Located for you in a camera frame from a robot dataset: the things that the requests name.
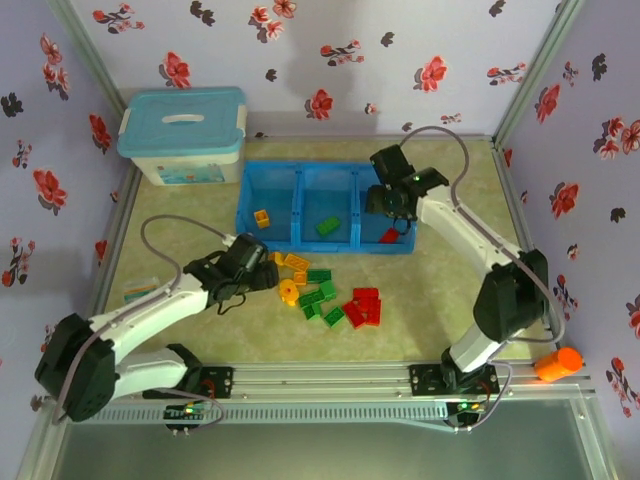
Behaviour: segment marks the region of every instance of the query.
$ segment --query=wall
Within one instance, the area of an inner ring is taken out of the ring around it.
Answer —
[[[69,1],[125,100],[165,85],[238,85],[249,134],[269,136],[434,123],[493,134],[559,4]]]
[[[568,342],[585,357],[629,478],[640,478],[640,3],[615,5],[586,2],[506,158]]]
[[[85,314],[127,162],[117,119],[46,3],[0,12],[0,480],[10,480],[43,393],[41,351],[57,321]]]

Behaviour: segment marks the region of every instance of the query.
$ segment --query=light blue lid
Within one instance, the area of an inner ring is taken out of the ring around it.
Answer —
[[[169,157],[237,152],[244,132],[236,127],[236,87],[155,90],[136,94],[125,131],[118,138],[123,157]]]

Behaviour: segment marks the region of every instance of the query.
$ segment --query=plastic storage container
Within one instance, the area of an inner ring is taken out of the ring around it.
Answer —
[[[246,123],[239,88],[141,92],[122,118],[118,153],[154,185],[236,183]]]
[[[367,190],[376,184],[378,177],[369,164],[248,161],[236,231],[251,233],[274,251],[413,252],[415,224],[396,243],[379,243],[393,220],[364,212]],[[260,210],[269,216],[267,228],[259,228],[254,218]],[[329,217],[337,217],[340,227],[322,236],[316,225]]]

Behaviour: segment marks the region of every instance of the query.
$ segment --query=building block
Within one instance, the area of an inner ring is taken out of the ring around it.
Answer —
[[[300,292],[298,292],[298,287],[293,283],[293,280],[289,278],[282,280],[279,286],[279,293],[280,298],[284,303],[290,307],[296,306],[296,301],[300,297]]]
[[[284,267],[284,255],[282,255],[282,253],[280,252],[272,252],[269,255],[269,260],[273,260],[274,262],[276,262],[276,265],[278,265],[279,267]]]
[[[327,316],[324,317],[324,321],[327,322],[327,325],[333,328],[343,318],[344,312],[340,307],[336,307],[327,313]]]
[[[307,272],[294,272],[293,283],[298,286],[304,286],[307,284]]]
[[[371,308],[367,313],[367,325],[374,327],[380,326],[380,309],[382,308],[382,302],[379,299],[375,299],[371,302]]]
[[[331,270],[307,270],[307,283],[322,283],[331,280]]]
[[[378,240],[378,243],[396,243],[396,240],[398,240],[399,236],[400,236],[400,232],[397,231],[395,228],[391,227],[389,230],[385,232],[385,234],[382,237],[380,237],[380,240]]]
[[[380,293],[377,288],[354,288],[353,298],[360,300],[362,298],[378,298]]]
[[[353,325],[353,328],[358,329],[367,323],[367,319],[364,318],[362,313],[360,313],[358,306],[353,300],[345,303],[342,306],[342,311],[347,314],[347,317],[349,317],[349,321],[351,322],[351,325]]]
[[[340,219],[338,217],[329,217],[316,225],[316,230],[322,237],[329,235],[338,228],[340,228]]]
[[[322,303],[324,300],[325,298],[322,290],[314,290],[313,292],[300,296],[300,298],[298,298],[298,304],[300,307],[304,308],[308,305],[313,305],[314,303]]]
[[[298,272],[306,272],[309,269],[309,265],[311,265],[311,262],[291,253],[284,259],[285,267],[292,268]]]
[[[258,228],[260,229],[267,228],[271,224],[269,222],[269,215],[267,215],[266,210],[258,210],[257,212],[253,212],[253,217],[256,219],[256,223],[258,224]]]
[[[327,280],[326,282],[322,282],[320,284],[320,290],[324,295],[325,300],[333,300],[338,296],[336,292],[336,287],[333,286],[333,282],[331,280]]]
[[[304,316],[307,318],[307,320],[322,318],[322,307],[320,307],[320,305],[317,303],[303,307],[302,311],[304,312]]]

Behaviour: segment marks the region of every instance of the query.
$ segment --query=blue tray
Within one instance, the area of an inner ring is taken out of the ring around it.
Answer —
[[[393,221],[364,212],[367,190],[377,184],[378,177],[369,164],[247,161],[236,232],[251,233],[273,251],[413,252],[415,224],[397,243],[378,243]],[[258,210],[267,211],[268,228],[258,228],[253,216]],[[316,225],[329,217],[338,217],[340,228],[322,237]]]

